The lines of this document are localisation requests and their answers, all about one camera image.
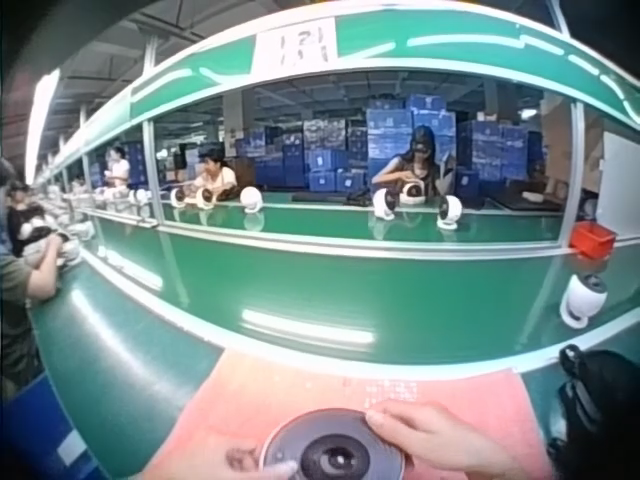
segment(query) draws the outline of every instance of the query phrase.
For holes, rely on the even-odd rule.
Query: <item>hand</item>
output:
[[[438,405],[385,401],[367,412],[381,438],[440,470],[524,480],[526,475],[500,445]]]
[[[178,450],[140,475],[142,480],[288,480],[295,462],[258,470],[258,448],[253,442],[200,432]]]
[[[410,172],[409,170],[403,170],[401,172],[398,172],[398,180],[402,180],[404,182],[414,182],[418,180],[418,177],[416,177],[415,174],[413,172]]]
[[[56,252],[59,252],[62,248],[62,237],[57,233],[52,233],[47,237],[47,245],[49,248],[53,248]]]

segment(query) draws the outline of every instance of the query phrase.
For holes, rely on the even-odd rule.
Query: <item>woman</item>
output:
[[[438,166],[435,162],[436,143],[433,130],[420,125],[411,135],[411,148],[402,155],[397,155],[378,173],[371,183],[373,185],[392,185],[401,191],[406,183],[422,182],[427,198],[438,194],[436,179]]]
[[[224,161],[224,154],[218,149],[210,148],[200,153],[200,162],[204,163],[204,171],[192,184],[193,193],[200,188],[208,188],[216,199],[222,199],[231,193],[238,182],[236,173]]]
[[[129,184],[129,170],[131,166],[127,160],[127,152],[120,145],[109,149],[109,170],[104,172],[107,183],[116,188],[126,188]]]

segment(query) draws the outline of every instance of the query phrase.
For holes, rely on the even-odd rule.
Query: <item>pink mat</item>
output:
[[[364,410],[388,398],[439,402],[504,445],[532,478],[551,478],[528,394],[520,376],[511,371],[451,381],[369,380],[309,373],[228,350],[150,464],[199,429],[262,442],[309,410]],[[420,463],[405,475],[407,480],[464,478]]]

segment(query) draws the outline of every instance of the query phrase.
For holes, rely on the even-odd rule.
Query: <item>fluorescent light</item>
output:
[[[38,151],[40,150],[40,140],[44,123],[47,120],[49,106],[53,94],[60,80],[60,69],[56,69],[49,75],[45,75],[36,85],[33,95],[33,106],[29,116],[29,131],[27,133],[27,148],[24,159],[25,182],[31,185],[36,176],[36,165],[38,163]]]
[[[358,345],[368,345],[375,341],[373,333],[365,330],[353,330],[318,325],[306,321],[289,320],[254,310],[243,310],[242,319],[248,324],[260,328],[265,333],[284,335],[293,339],[298,337],[302,341],[310,339],[329,341],[331,344],[352,343]]]
[[[523,120],[528,120],[531,117],[535,117],[538,114],[538,110],[535,108],[523,108],[520,111],[520,118]]]

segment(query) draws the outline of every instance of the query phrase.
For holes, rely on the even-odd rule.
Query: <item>long hair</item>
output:
[[[429,147],[429,154],[424,160],[424,167],[427,170],[427,184],[425,184],[425,188],[429,189],[428,194],[434,195],[437,191],[436,177],[438,172],[438,164],[436,163],[436,136],[433,133],[431,127],[420,125],[413,130],[409,150],[407,150],[400,156],[400,160],[403,163],[404,168],[409,168],[411,165],[413,165],[415,155],[414,148],[418,143]]]

